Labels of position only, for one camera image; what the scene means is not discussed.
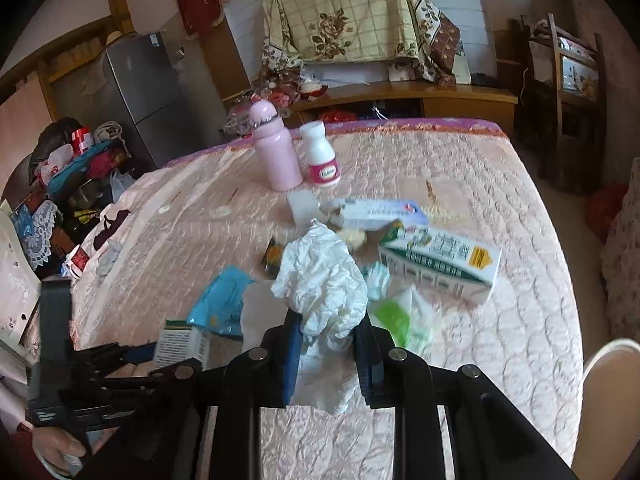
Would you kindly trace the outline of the white tissue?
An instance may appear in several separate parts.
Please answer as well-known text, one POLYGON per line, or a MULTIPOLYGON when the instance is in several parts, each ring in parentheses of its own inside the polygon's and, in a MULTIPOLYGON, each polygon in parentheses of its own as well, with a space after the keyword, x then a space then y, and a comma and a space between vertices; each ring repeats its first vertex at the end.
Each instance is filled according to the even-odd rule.
POLYGON ((302 317, 292 403, 344 413, 358 388, 352 330, 368 304, 367 284, 345 242, 311 221, 305 235, 285 246, 271 292, 302 317))

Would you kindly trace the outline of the pink thermos bottle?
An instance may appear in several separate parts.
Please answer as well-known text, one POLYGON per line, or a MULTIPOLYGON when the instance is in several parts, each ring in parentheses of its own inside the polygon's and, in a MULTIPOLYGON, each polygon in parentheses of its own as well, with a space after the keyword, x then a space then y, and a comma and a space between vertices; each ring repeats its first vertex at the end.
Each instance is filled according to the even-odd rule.
POLYGON ((303 183, 299 159, 290 130, 268 100, 255 102, 248 112, 256 154, 265 168, 271 188, 286 192, 303 183))

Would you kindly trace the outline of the white trash bucket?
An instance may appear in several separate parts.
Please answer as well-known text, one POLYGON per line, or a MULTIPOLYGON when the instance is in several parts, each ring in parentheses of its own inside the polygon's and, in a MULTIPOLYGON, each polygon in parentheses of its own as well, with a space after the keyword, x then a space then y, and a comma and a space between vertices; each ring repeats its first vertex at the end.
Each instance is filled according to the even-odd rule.
POLYGON ((588 361, 572 469, 581 479, 639 477, 639 344, 615 339, 588 361))

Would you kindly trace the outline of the wooden tv cabinet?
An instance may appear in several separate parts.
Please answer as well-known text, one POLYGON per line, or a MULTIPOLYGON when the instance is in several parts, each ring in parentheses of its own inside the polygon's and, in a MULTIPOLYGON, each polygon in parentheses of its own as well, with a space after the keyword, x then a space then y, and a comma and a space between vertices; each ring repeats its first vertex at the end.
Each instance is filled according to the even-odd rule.
POLYGON ((373 107, 381 114, 411 118, 471 118, 497 124, 511 134, 518 98, 503 89, 458 84, 443 87, 420 81, 371 82, 329 88, 311 101, 299 100, 284 111, 284 122, 295 128, 315 120, 330 110, 371 115, 373 107))

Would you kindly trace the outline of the white pill bottle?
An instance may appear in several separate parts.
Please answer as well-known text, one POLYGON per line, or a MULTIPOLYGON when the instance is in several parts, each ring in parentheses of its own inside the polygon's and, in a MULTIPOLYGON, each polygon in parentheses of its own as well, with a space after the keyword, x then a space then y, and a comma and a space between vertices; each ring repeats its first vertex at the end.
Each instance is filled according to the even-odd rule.
POLYGON ((321 120, 306 122, 299 127, 304 141, 306 163, 313 184, 331 186, 341 179, 340 165, 332 144, 326 138, 326 126, 321 120))

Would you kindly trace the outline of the white foam block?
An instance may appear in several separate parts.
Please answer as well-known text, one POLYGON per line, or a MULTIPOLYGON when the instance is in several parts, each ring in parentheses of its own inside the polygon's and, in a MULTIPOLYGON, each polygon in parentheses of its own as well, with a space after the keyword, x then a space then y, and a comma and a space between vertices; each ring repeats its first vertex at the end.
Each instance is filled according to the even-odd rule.
POLYGON ((296 230, 305 233, 312 220, 323 220, 320 200, 308 190, 291 191, 286 194, 296 230))

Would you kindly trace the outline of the beige paper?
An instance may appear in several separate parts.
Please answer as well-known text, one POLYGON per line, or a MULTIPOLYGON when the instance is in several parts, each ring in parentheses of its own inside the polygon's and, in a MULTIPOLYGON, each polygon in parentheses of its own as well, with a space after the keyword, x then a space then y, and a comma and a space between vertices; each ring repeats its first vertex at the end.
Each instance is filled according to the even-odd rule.
POLYGON ((335 234, 345 243, 349 252, 358 252, 367 243, 367 233, 357 229, 340 229, 335 234))

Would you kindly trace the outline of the blue plastic wrapper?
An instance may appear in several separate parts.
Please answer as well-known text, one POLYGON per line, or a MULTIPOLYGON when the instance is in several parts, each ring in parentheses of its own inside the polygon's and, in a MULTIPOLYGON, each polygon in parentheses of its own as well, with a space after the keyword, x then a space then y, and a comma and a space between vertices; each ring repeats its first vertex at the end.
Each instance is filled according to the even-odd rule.
POLYGON ((217 336, 241 339, 243 294, 253 282, 235 266, 225 268, 198 298, 186 322, 217 336))

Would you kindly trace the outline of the green white small carton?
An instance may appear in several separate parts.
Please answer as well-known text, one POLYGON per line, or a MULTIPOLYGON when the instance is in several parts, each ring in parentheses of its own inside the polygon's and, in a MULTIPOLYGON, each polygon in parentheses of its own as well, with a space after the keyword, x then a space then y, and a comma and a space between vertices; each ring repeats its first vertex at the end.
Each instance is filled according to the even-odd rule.
POLYGON ((198 326, 186 321, 167 320, 160 330, 155 346, 154 368, 175 365, 196 359, 203 368, 207 367, 209 356, 209 336, 198 326))

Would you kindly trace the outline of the green plastic wrapper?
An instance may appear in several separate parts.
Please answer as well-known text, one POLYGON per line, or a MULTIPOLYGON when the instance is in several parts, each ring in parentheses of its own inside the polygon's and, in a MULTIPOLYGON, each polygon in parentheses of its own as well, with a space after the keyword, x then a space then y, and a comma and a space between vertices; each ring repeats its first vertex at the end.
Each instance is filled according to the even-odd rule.
POLYGON ((378 300, 369 309, 375 326, 385 328, 396 347, 418 356, 430 351, 439 329, 439 320, 432 305, 416 286, 398 290, 392 296, 378 300))

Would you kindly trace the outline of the wooden shelf rack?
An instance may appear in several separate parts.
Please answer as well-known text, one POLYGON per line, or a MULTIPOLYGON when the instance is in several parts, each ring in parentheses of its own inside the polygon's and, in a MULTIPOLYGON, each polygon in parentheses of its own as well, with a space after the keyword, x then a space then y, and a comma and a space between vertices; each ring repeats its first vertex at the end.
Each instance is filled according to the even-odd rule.
POLYGON ((539 175, 556 188, 589 194, 601 184, 606 138, 606 71, 600 36, 592 44, 552 13, 529 27, 523 74, 523 142, 539 175))

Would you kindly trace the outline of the white blue medicine box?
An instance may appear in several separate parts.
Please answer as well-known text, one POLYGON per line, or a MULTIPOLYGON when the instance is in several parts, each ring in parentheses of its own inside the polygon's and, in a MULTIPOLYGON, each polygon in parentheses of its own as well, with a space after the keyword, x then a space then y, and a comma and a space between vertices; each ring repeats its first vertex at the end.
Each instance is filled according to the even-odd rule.
POLYGON ((427 215, 412 200, 334 198, 326 208, 330 221, 341 229, 378 231, 395 221, 428 225, 427 215))

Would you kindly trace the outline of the green white milk carton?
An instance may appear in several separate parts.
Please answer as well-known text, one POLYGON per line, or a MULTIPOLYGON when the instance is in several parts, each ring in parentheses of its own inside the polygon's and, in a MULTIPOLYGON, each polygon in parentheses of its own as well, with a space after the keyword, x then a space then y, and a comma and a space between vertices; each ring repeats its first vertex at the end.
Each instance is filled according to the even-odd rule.
POLYGON ((393 276, 484 304, 494 290, 501 250, 425 224, 395 221, 378 242, 378 256, 393 276))

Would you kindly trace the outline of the small candy wrapper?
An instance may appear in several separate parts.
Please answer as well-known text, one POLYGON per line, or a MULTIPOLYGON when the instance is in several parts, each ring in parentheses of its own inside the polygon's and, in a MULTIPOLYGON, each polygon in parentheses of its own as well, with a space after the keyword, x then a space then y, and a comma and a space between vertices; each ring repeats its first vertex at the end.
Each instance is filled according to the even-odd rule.
POLYGON ((262 267, 270 280, 274 280, 279 272, 285 246, 272 238, 262 256, 262 267))

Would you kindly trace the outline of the grey refrigerator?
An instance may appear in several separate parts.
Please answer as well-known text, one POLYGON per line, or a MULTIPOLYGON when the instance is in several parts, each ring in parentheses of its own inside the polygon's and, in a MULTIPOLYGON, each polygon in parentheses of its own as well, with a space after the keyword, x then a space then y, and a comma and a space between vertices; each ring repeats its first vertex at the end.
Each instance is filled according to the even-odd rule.
POLYGON ((122 126, 122 138, 143 172, 201 151, 205 144, 186 106, 162 36, 129 34, 101 56, 104 86, 94 109, 122 126))

